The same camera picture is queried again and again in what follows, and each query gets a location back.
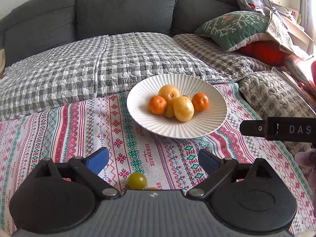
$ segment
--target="red pillow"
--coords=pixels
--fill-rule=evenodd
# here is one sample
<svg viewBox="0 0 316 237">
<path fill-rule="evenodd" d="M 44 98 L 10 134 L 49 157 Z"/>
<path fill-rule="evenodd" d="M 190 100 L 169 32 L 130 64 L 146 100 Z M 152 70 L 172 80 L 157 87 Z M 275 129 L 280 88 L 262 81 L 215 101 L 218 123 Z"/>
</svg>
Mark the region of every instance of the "red pillow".
<svg viewBox="0 0 316 237">
<path fill-rule="evenodd" d="M 288 53 L 279 50 L 275 41 L 256 41 L 237 50 L 244 55 L 260 60 L 270 66 L 277 66 Z"/>
</svg>

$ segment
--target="green pillow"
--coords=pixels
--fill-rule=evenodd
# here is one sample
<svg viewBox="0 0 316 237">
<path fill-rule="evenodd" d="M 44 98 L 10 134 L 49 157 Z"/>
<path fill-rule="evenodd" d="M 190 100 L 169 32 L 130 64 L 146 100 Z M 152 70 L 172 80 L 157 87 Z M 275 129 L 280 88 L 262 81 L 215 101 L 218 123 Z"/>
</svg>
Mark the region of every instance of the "green pillow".
<svg viewBox="0 0 316 237">
<path fill-rule="evenodd" d="M 255 41 L 271 40 L 265 31 L 270 16 L 252 11 L 234 11 L 204 23 L 194 33 L 210 37 L 230 52 Z"/>
</svg>

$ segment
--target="blue gripper pad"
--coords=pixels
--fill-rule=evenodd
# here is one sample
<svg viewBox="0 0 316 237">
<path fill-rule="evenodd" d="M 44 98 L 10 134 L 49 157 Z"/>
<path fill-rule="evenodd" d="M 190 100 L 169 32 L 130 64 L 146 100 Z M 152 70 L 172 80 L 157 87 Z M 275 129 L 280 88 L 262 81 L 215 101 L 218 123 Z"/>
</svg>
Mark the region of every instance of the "blue gripper pad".
<svg viewBox="0 0 316 237">
<path fill-rule="evenodd" d="M 198 163 L 208 175 L 214 173 L 224 164 L 222 159 L 218 158 L 205 149 L 202 149 L 198 152 L 197 158 Z"/>
<path fill-rule="evenodd" d="M 109 150 L 106 147 L 101 147 L 86 157 L 85 160 L 87 162 L 86 167 L 98 175 L 109 162 Z"/>
</svg>

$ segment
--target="embroidered tablecloth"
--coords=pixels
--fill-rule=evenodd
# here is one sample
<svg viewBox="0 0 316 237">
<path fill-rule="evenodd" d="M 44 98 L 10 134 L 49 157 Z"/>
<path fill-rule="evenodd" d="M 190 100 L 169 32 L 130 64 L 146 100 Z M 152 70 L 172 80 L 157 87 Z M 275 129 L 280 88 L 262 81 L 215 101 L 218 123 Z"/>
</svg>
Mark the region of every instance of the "embroidered tablecloth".
<svg viewBox="0 0 316 237">
<path fill-rule="evenodd" d="M 239 96 L 237 84 L 215 87 L 227 102 L 227 120 L 216 132 L 194 140 L 174 140 L 143 129 L 129 116 L 127 92 L 0 122 L 1 228 L 15 231 L 8 209 L 10 198 L 40 159 L 66 162 L 106 146 L 110 161 L 99 176 L 122 192 L 127 188 L 127 177 L 135 171 L 146 175 L 149 187 L 186 192 L 207 177 L 197 160 L 201 148 L 242 163 L 265 158 L 297 200 L 298 211 L 290 230 L 315 230 L 311 192 L 292 155 L 279 141 L 242 136 L 240 123 L 259 116 Z"/>
</svg>

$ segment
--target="white plate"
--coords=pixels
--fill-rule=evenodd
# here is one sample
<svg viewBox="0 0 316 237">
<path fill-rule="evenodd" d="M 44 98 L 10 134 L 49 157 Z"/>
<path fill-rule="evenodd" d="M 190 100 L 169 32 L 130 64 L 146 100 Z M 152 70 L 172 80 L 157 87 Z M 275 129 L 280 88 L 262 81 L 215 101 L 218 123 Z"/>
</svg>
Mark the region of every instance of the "white plate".
<svg viewBox="0 0 316 237">
<path fill-rule="evenodd" d="M 168 84 L 178 87 L 181 95 L 189 95 L 191 98 L 196 93 L 205 93 L 210 101 L 209 108 L 194 113 L 193 118 L 187 122 L 152 114 L 147 110 L 149 99 L 158 95 L 159 89 Z M 127 109 L 143 128 L 177 139 L 192 139 L 213 133 L 222 126 L 227 116 L 224 97 L 215 87 L 197 77 L 183 74 L 161 74 L 139 82 L 128 94 Z"/>
</svg>

